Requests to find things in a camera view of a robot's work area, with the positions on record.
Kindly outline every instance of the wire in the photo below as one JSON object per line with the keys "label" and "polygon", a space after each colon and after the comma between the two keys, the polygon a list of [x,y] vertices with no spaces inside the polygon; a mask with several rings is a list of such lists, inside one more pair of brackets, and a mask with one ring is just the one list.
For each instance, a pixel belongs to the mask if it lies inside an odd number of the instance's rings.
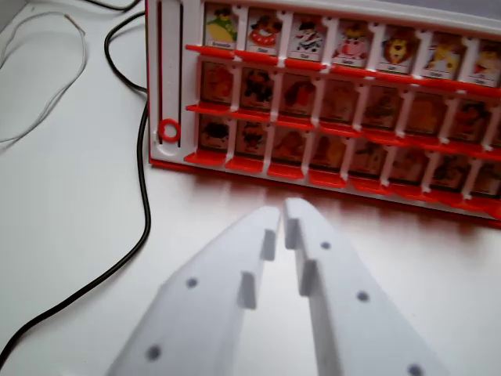
{"label": "wire", "polygon": [[87,64],[87,46],[85,44],[85,32],[77,25],[75,21],[71,19],[70,16],[68,16],[65,13],[61,12],[44,12],[44,13],[39,13],[35,14],[33,16],[29,16],[25,20],[22,20],[17,24],[16,27],[14,27],[14,30],[12,34],[10,35],[9,39],[7,39],[7,43],[5,44],[2,53],[0,53],[0,70],[4,66],[6,60],[7,60],[7,48],[9,47],[10,42],[14,39],[16,36],[16,32],[18,29],[23,26],[26,22],[35,20],[37,18],[41,18],[44,16],[63,16],[65,19],[71,22],[73,26],[78,30],[78,33],[80,34],[81,38],[81,65],[80,68],[78,69],[78,72],[71,78],[63,87],[58,89],[56,93],[50,97],[49,101],[46,103],[44,109],[41,111],[41,113],[37,116],[37,118],[31,123],[31,125],[24,131],[22,131],[20,134],[16,136],[10,136],[10,137],[5,137],[3,139],[0,139],[0,143],[7,143],[8,141],[16,141],[19,139],[22,139],[25,135],[33,131],[35,128],[37,128],[44,120],[45,118],[50,114],[50,112],[54,109],[56,104],[59,102],[63,94],[72,86],[72,84],[80,77],[82,72],[85,69],[85,65]]}
{"label": "wire", "polygon": [[[131,16],[127,18],[124,22],[122,22],[120,25],[121,27],[129,24],[133,20],[139,17],[138,14],[135,14],[134,16]],[[110,33],[106,36],[105,39],[105,51],[109,48],[109,40],[111,36],[113,36],[114,33],[117,32],[117,30],[120,30],[120,28],[114,27]],[[106,54],[106,59],[108,60],[108,64],[111,66],[111,69],[115,74],[118,75],[118,77],[126,83],[127,86],[129,86],[132,89],[137,89],[136,87],[139,87],[139,91],[146,91],[145,88],[142,86],[138,86],[136,84],[132,84],[114,65],[113,61],[109,57],[109,53]],[[72,294],[69,298],[64,299],[61,303],[58,305],[53,306],[51,309],[48,309],[47,311],[43,312],[42,314],[36,316],[33,320],[28,321],[26,324],[24,324],[7,342],[7,345],[5,345],[5,348],[2,350],[0,353],[0,370],[4,366],[5,362],[9,358],[9,355],[12,353],[12,351],[16,348],[16,345],[19,343],[20,339],[33,327],[38,325],[44,320],[47,320],[49,317],[54,316],[56,313],[62,311],[66,307],[68,307],[70,304],[76,302],[79,298],[90,292],[93,288],[99,286],[102,282],[110,278],[112,275],[114,275],[119,269],[121,269],[123,266],[125,266],[129,261],[131,261],[134,256],[136,256],[139,251],[141,250],[142,246],[146,243],[146,240],[148,239],[148,236],[150,235],[151,231],[151,211],[150,211],[150,203],[148,201],[148,192],[146,190],[146,181],[144,177],[144,166],[143,166],[143,160],[142,160],[142,145],[144,141],[144,132],[146,130],[146,123],[148,119],[148,102],[146,101],[146,105],[144,107],[144,110],[142,112],[141,116],[141,122],[139,124],[139,133],[138,133],[138,138],[137,138],[137,143],[136,143],[136,148],[135,148],[135,156],[137,160],[137,167],[138,167],[138,177],[139,177],[139,189],[141,190],[141,199],[142,199],[142,207],[144,209],[144,218],[145,218],[145,223],[144,223],[144,230],[142,232],[141,238],[138,240],[138,242],[135,244],[132,250],[130,250],[129,253],[127,253],[119,262],[117,262],[115,265],[113,265],[111,268],[109,268],[106,272],[104,272],[102,275],[99,277],[95,278],[92,282],[89,284],[85,285],[82,287],[80,290]]]}
{"label": "wire", "polygon": [[109,9],[109,10],[117,10],[119,12],[124,12],[124,13],[128,12],[129,10],[131,10],[132,8],[134,8],[136,5],[138,5],[141,2],[141,0],[134,0],[129,5],[115,6],[115,5],[111,5],[111,4],[105,4],[104,2],[98,2],[96,0],[82,0],[82,1],[100,6],[101,8],[105,8],[105,9]]}

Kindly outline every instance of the white cable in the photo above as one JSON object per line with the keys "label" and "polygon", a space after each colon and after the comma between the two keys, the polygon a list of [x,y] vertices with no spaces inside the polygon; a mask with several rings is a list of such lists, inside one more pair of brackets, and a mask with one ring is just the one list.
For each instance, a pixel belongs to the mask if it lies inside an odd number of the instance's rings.
{"label": "white cable", "polygon": [[30,133],[32,130],[34,130],[35,128],[37,128],[45,120],[45,118],[50,114],[50,112],[56,106],[56,104],[59,102],[59,99],[61,98],[61,96],[63,96],[63,94],[65,93],[65,91],[67,91],[69,89],[69,87],[72,86],[72,84],[80,77],[80,75],[82,74],[82,72],[85,69],[85,65],[87,64],[87,46],[85,45],[85,32],[81,29],[81,27],[79,27],[77,25],[77,23],[75,23],[75,21],[73,21],[71,19],[70,16],[68,16],[65,13],[61,13],[61,12],[44,12],[44,13],[35,14],[33,16],[29,16],[25,20],[22,20],[21,22],[19,22],[16,27],[14,27],[14,30],[13,30],[12,34],[10,35],[10,38],[7,40],[7,43],[5,44],[5,46],[4,46],[3,50],[2,50],[2,54],[0,54],[0,70],[2,69],[2,67],[3,67],[3,65],[4,65],[4,63],[6,61],[6,53],[7,53],[7,48],[9,47],[9,43],[14,39],[14,36],[16,35],[17,30],[23,24],[25,24],[26,22],[28,22],[30,20],[34,20],[36,18],[40,18],[40,17],[43,17],[43,16],[52,16],[52,15],[54,15],[54,16],[63,16],[68,21],[70,21],[73,26],[75,26],[77,28],[78,33],[80,34],[81,47],[82,47],[82,61],[81,61],[80,69],[78,70],[77,74],[73,78],[71,78],[71,80],[69,82],[67,82],[62,88],[60,88],[59,90],[57,90],[57,92],[49,99],[49,101],[45,105],[45,107],[42,110],[42,112],[38,115],[38,117],[34,120],[34,122],[25,131],[21,132],[17,136],[12,136],[12,137],[7,137],[7,138],[4,138],[4,139],[0,139],[0,143],[6,143],[8,141],[15,141],[15,140],[21,139],[25,135],[27,135],[28,133]]}

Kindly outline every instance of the character card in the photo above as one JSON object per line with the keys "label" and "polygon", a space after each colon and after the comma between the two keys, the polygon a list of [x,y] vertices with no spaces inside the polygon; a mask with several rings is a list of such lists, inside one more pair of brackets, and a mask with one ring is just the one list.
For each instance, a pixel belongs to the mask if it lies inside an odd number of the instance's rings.
{"label": "character card", "polygon": [[480,41],[475,63],[471,68],[468,82],[496,87],[501,70],[501,43]]}
{"label": "character card", "polygon": [[386,26],[379,71],[409,74],[420,41],[411,27]]}
{"label": "character card", "polygon": [[346,144],[340,136],[318,134],[310,168],[339,172]]}
{"label": "character card", "polygon": [[427,63],[421,75],[453,80],[459,71],[466,47],[461,37],[454,34],[434,33],[427,51]]}
{"label": "character card", "polygon": [[205,4],[205,45],[220,49],[235,49],[238,17],[230,4]]}
{"label": "character card", "polygon": [[320,61],[326,41],[327,28],[321,16],[294,14],[290,30],[289,57]]}
{"label": "character card", "polygon": [[501,147],[501,123],[498,124],[494,138],[492,139],[491,145],[494,147]]}
{"label": "character card", "polygon": [[328,80],[320,118],[325,121],[351,123],[358,97],[353,82]]}
{"label": "character card", "polygon": [[240,106],[252,110],[270,111],[273,80],[266,70],[243,68]]}
{"label": "character card", "polygon": [[401,147],[397,149],[388,180],[393,183],[420,185],[428,157],[423,149],[417,147]]}
{"label": "character card", "polygon": [[213,151],[228,150],[229,126],[220,116],[200,115],[198,147]]}
{"label": "character card", "polygon": [[434,136],[442,126],[447,106],[442,96],[417,92],[411,104],[405,131]]}
{"label": "character card", "polygon": [[364,138],[357,139],[349,173],[366,178],[379,178],[386,154],[383,145],[371,143]]}
{"label": "character card", "polygon": [[471,190],[474,196],[499,197],[501,195],[501,163],[484,162]]}
{"label": "character card", "polygon": [[372,34],[367,22],[340,20],[337,28],[337,47],[332,62],[349,67],[364,68],[370,52]]}
{"label": "character card", "polygon": [[459,191],[469,171],[470,163],[466,155],[442,154],[433,172],[430,188]]}
{"label": "character card", "polygon": [[272,9],[249,9],[247,51],[277,55],[282,21]]}
{"label": "character card", "polygon": [[393,129],[400,112],[402,99],[395,88],[371,86],[362,125],[366,127]]}
{"label": "character card", "polygon": [[202,63],[202,100],[229,106],[232,102],[232,90],[233,74],[228,66],[210,61]]}
{"label": "character card", "polygon": [[279,112],[309,116],[312,113],[315,89],[316,87],[310,82],[310,77],[284,74]]}
{"label": "character card", "polygon": [[263,159],[267,136],[265,124],[239,121],[236,127],[235,154]]}
{"label": "character card", "polygon": [[272,160],[289,165],[301,165],[306,137],[301,131],[277,127],[273,141]]}
{"label": "character card", "polygon": [[480,141],[490,117],[485,102],[463,99],[454,116],[449,138],[471,143]]}

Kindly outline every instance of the red ring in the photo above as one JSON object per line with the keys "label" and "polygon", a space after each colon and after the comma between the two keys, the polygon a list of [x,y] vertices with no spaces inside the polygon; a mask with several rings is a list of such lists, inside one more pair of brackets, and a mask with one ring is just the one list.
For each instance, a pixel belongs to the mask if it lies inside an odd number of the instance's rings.
{"label": "red ring", "polygon": [[[165,133],[166,125],[172,125],[175,129],[175,135],[170,137]],[[158,135],[166,143],[177,143],[181,138],[181,127],[179,123],[174,119],[164,119],[158,124]]]}

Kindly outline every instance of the white table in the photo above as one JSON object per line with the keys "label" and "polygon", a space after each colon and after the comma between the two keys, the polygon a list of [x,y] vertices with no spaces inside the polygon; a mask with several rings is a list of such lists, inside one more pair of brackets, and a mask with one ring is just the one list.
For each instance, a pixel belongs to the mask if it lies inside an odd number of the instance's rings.
{"label": "white table", "polygon": [[[135,141],[145,99],[113,76],[103,55],[107,32],[128,15],[60,1],[29,5],[14,20],[46,10],[67,12],[87,32],[90,58],[47,120],[0,153],[0,346],[26,321],[115,263],[143,227]],[[0,34],[0,45],[10,30]],[[2,136],[24,129],[81,58],[76,30],[57,18],[30,23],[14,46],[19,48],[0,71]],[[142,85],[144,51],[139,21],[111,48],[119,68]],[[146,183],[153,228],[140,256],[35,328],[2,376],[104,375],[174,270],[251,209],[300,196],[293,188],[149,165]],[[305,198],[344,231],[452,374],[499,374],[501,231],[320,192]],[[265,267],[258,310],[244,321],[235,375],[315,374],[308,302],[297,293],[294,267],[280,234],[276,261]]]}

